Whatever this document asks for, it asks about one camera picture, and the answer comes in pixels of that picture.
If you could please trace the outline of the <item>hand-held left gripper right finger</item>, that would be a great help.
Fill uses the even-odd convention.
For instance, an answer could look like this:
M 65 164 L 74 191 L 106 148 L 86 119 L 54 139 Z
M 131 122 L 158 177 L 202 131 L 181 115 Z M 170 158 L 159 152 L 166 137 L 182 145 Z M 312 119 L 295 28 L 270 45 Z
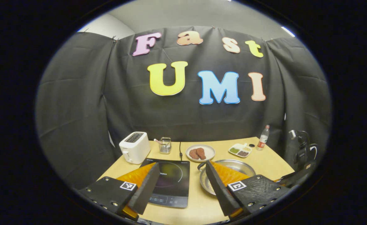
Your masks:
M 225 216 L 237 221 L 271 208 L 291 193 L 291 189 L 263 175 L 249 177 L 207 160 L 205 173 Z

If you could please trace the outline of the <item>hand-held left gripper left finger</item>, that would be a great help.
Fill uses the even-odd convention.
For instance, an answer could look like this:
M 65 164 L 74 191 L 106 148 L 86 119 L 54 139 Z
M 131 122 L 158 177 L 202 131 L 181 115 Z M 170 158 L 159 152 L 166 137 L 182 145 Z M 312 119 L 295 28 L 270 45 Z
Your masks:
M 137 221 L 153 193 L 160 164 L 153 162 L 118 178 L 104 176 L 78 192 L 118 216 Z

